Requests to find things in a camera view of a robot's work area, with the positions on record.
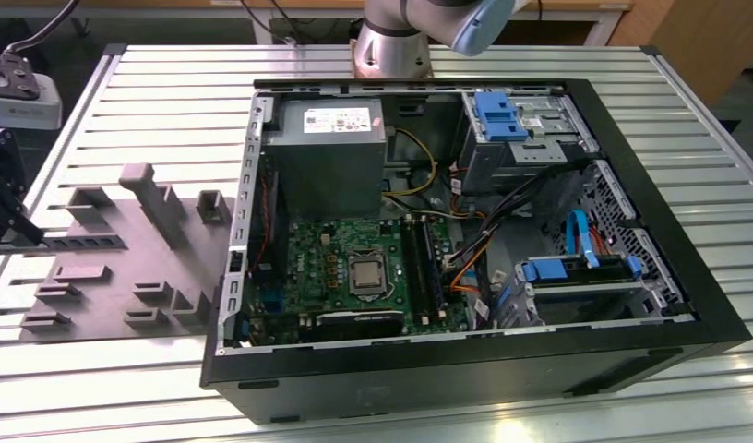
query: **aluminum table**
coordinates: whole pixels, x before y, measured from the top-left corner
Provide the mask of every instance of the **aluminum table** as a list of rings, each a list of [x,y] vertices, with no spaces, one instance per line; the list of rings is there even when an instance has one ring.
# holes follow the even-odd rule
[[[661,56],[637,48],[432,50],[439,78],[588,78],[753,334],[753,163]],[[345,78],[345,46],[131,46],[105,55],[27,204],[63,235],[75,186],[155,164],[180,197],[233,197],[256,78]],[[199,388],[203,337],[21,345],[51,257],[0,257],[0,438],[8,441],[753,441],[753,341],[616,394],[257,426]]]

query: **sticker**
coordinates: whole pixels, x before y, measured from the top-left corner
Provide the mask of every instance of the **sticker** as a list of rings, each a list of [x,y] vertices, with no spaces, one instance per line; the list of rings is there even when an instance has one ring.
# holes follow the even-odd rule
[[[461,195],[461,180],[457,178],[451,179],[451,191],[460,196]]]
[[[303,115],[303,132],[325,134],[331,132],[369,132],[372,118],[368,108],[309,109]]]
[[[480,317],[489,318],[489,307],[484,302],[481,302],[480,298],[475,302],[475,310],[477,311],[477,314],[480,314]]]
[[[525,117],[521,119],[523,126],[536,126],[543,127],[544,125],[540,123],[540,118]]]

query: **cpu socket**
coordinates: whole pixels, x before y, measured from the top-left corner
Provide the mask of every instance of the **cpu socket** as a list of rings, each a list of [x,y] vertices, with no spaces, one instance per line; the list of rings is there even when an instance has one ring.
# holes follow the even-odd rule
[[[373,302],[388,292],[385,256],[381,252],[349,253],[349,293],[364,302]]]

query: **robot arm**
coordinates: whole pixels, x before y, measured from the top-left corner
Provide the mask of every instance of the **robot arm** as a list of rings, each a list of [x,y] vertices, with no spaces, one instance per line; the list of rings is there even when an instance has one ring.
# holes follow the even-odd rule
[[[479,55],[529,1],[368,0],[355,52],[360,77],[425,77],[431,71],[425,36],[460,54]]]

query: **black bracket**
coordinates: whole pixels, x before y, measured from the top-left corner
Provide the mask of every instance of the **black bracket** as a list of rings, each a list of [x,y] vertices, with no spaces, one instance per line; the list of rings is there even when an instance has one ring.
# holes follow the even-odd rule
[[[32,66],[17,55],[0,56],[0,78],[5,84],[0,86],[0,98],[33,101],[40,98],[40,85],[32,72]]]

